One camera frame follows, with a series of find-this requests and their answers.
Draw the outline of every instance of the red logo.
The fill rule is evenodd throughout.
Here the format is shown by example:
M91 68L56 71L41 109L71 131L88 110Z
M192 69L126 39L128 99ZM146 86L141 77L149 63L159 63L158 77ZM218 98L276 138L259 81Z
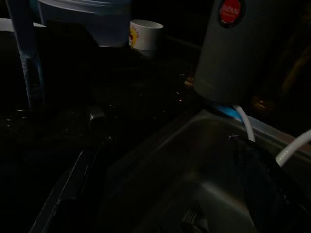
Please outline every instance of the red logo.
M234 23L241 15L239 0L225 0L219 10L220 20L224 24Z

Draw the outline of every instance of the white cable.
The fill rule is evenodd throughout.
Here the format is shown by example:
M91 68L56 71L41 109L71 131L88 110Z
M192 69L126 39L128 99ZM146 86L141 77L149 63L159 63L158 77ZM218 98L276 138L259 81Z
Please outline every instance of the white cable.
M311 141L311 130L306 131L293 142L291 142L280 154L276 157L276 161L280 166L283 166L286 161L303 145Z
M255 136L253 132L253 128L251 125L251 122L249 122L248 116L246 115L245 111L238 105L234 105L235 110L240 114L240 117L242 118L242 121L245 125L248 140L254 142L255 141Z

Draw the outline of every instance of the white cup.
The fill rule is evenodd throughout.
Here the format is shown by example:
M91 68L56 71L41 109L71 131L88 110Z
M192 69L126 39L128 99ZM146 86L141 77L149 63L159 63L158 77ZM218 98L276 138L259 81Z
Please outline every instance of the white cup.
M146 20L135 19L130 25L129 45L138 50L155 51L163 25Z

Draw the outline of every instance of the stainless steel sink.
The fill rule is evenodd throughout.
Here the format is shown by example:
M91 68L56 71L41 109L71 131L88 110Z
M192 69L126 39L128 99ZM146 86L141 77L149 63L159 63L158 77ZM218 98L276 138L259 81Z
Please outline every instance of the stainless steel sink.
M257 143L276 156L292 140L255 119ZM205 110L185 115L110 168L101 227L110 232L180 232L193 201L211 233L255 233L232 159L232 134L246 137L236 119ZM310 147L284 167L311 200Z

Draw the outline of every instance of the plastic container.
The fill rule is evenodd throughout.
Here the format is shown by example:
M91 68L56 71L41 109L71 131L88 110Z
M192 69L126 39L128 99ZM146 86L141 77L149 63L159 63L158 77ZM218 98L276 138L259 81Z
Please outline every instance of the plastic container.
M128 43L131 0L38 0L41 23L47 20L80 23L99 46Z

